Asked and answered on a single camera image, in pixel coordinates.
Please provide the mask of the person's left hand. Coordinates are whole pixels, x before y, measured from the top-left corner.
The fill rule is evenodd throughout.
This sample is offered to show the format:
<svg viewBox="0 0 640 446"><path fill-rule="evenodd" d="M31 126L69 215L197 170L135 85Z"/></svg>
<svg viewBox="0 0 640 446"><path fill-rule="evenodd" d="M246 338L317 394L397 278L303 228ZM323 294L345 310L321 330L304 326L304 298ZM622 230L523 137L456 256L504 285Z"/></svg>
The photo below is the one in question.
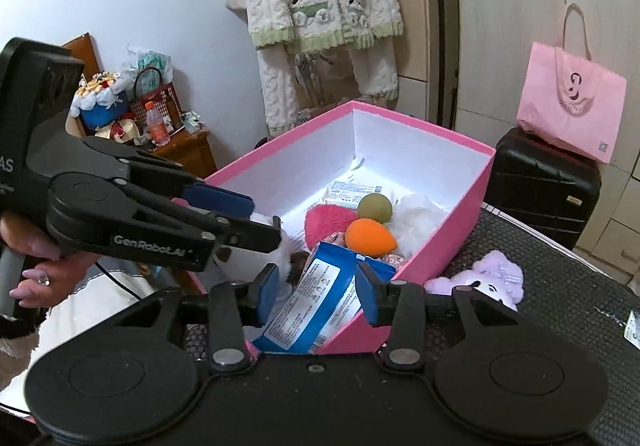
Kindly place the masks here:
<svg viewBox="0 0 640 446"><path fill-rule="evenodd" d="M90 252L63 255L60 247L29 221L12 212L1 217L1 239L14 251L41 259L23 271L24 279L9 292L21 307L56 307L73 293L100 256Z"/></svg>

